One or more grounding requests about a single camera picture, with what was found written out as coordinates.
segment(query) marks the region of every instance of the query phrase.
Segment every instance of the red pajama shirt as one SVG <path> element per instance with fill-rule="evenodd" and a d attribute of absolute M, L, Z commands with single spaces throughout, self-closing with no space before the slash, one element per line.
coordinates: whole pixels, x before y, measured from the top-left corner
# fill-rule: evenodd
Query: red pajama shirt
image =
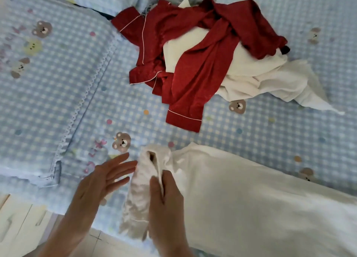
<path fill-rule="evenodd" d="M 179 8 L 159 0 L 146 17 L 130 7 L 120 12 L 113 25 L 140 47 L 131 84 L 146 83 L 152 93 L 169 104 L 166 122 L 199 132 L 203 106 L 217 92 L 233 59 L 237 44 L 262 59 L 275 55 L 287 40 L 278 36 L 253 0 L 218 4 L 203 0 L 197 7 Z M 209 29 L 206 37 L 179 59 L 175 73 L 165 71 L 163 45 L 193 27 Z"/>

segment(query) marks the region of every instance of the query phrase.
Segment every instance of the teddy bear face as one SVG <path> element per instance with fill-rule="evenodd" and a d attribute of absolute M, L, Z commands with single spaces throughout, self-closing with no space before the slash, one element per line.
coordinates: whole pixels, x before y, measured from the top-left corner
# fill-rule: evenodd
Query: teddy bear face
<path fill-rule="evenodd" d="M 16 64 L 11 68 L 11 76 L 14 79 L 18 79 L 21 77 L 22 72 L 25 70 L 26 64 L 30 63 L 29 58 L 23 58 L 16 62 Z"/>
<path fill-rule="evenodd" d="M 310 168 L 303 168 L 299 172 L 299 178 L 306 181 L 315 182 L 314 172 Z"/>
<path fill-rule="evenodd" d="M 131 137 L 128 133 L 118 132 L 114 138 L 112 147 L 114 150 L 125 153 L 128 151 L 131 144 Z"/>
<path fill-rule="evenodd" d="M 310 30 L 308 41 L 311 44 L 316 45 L 319 42 L 319 33 L 320 33 L 320 31 L 321 31 L 320 28 L 312 28 Z"/>
<path fill-rule="evenodd" d="M 24 45 L 24 52 L 29 56 L 34 56 L 42 51 L 42 43 L 38 39 L 29 39 Z"/>
<path fill-rule="evenodd" d="M 245 112 L 246 106 L 247 103 L 245 102 L 245 100 L 236 100 L 231 102 L 231 104 L 229 105 L 229 110 L 234 111 L 238 114 L 243 114 Z"/>
<path fill-rule="evenodd" d="M 52 25 L 49 22 L 40 20 L 37 22 L 37 27 L 32 30 L 32 34 L 39 38 L 46 38 L 52 32 Z"/>

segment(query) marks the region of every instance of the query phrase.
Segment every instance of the floor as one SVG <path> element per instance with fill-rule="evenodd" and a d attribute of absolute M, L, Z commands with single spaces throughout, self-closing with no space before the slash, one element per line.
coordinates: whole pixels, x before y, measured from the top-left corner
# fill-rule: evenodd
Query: floor
<path fill-rule="evenodd" d="M 53 230 L 55 230 L 63 216 L 58 216 Z M 24 257 L 36 257 L 41 250 L 36 250 Z M 91 229 L 89 234 L 78 245 L 70 257 L 154 257 L 140 249 L 127 245 L 112 236 L 106 235 L 96 229 Z"/>

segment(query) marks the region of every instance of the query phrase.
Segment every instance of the hand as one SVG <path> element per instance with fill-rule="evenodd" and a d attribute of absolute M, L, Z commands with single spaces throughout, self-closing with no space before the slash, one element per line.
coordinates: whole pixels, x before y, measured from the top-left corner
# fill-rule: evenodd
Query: hand
<path fill-rule="evenodd" d="M 192 256 L 186 239 L 184 197 L 170 171 L 163 171 L 163 189 L 150 179 L 149 235 L 162 257 Z"/>
<path fill-rule="evenodd" d="M 54 246 L 65 250 L 56 256 L 67 256 L 75 249 L 89 232 L 104 197 L 129 182 L 129 177 L 115 182 L 116 179 L 135 171 L 137 161 L 123 163 L 128 157 L 129 153 L 125 153 L 96 166 L 94 171 L 79 183 L 58 229 L 47 242 L 48 246 L 45 246 L 51 254 L 40 256 L 54 256 Z"/>

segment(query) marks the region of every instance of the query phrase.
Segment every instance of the left hand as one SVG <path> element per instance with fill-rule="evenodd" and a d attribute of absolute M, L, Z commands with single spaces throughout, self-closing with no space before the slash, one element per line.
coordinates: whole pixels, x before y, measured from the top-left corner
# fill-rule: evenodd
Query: left hand
<path fill-rule="evenodd" d="M 86 236 L 104 197 L 125 185 L 130 178 L 126 177 L 117 182 L 115 180 L 135 171 L 137 161 L 123 163 L 128 157 L 129 153 L 125 153 L 96 166 L 94 171 L 79 183 L 72 202 L 52 237 L 57 246 L 72 251 Z"/>

